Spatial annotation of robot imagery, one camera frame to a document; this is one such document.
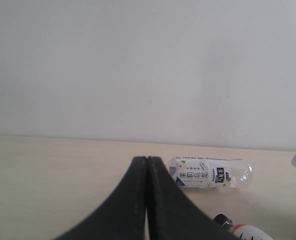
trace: light wood surface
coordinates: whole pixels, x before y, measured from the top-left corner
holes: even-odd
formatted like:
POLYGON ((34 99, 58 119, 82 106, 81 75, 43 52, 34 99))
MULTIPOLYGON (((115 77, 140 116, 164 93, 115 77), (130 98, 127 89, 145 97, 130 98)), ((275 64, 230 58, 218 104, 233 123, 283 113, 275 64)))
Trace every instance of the light wood surface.
POLYGON ((0 240, 48 240, 77 224, 113 191, 134 156, 244 158, 245 190, 184 189, 208 216, 296 239, 293 152, 0 135, 0 240))

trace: black bottle cap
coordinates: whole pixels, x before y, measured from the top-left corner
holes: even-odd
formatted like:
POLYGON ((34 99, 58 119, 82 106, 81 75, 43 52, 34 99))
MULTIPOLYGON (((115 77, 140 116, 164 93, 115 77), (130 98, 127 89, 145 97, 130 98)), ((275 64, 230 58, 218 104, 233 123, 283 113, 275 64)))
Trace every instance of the black bottle cap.
POLYGON ((231 220, 228 219, 227 216, 223 215, 223 214, 219 214, 217 215, 214 219, 213 219, 214 222, 216 222, 217 224, 219 224, 221 227, 226 224, 227 222, 230 222, 231 223, 231 220))

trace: white wall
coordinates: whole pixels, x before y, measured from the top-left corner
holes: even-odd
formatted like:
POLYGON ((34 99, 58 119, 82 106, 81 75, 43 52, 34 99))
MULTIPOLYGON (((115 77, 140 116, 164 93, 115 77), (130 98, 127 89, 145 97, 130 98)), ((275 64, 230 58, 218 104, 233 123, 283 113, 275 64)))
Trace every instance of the white wall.
POLYGON ((0 0, 0 134, 296 150, 296 1, 0 0))

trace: bottle label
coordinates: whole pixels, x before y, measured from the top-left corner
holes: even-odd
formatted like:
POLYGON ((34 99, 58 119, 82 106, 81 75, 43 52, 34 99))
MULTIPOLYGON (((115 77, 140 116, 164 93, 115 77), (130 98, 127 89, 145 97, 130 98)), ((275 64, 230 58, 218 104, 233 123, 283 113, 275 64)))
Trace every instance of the bottle label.
POLYGON ((231 181, 229 161, 204 157, 174 157, 168 170, 177 185, 192 188, 228 186, 231 181))
POLYGON ((264 231, 245 224, 235 225, 231 229, 231 233, 242 240, 273 240, 264 231))

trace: wooden table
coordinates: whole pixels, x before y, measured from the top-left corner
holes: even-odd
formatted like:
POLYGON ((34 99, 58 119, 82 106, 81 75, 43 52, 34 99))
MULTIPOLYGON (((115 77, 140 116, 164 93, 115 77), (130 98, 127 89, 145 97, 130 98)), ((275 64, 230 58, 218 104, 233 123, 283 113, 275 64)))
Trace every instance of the wooden table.
POLYGON ((184 189, 209 217, 224 213, 275 240, 296 239, 293 152, 0 135, 0 240, 46 240, 113 191, 134 156, 244 158, 250 188, 184 189))

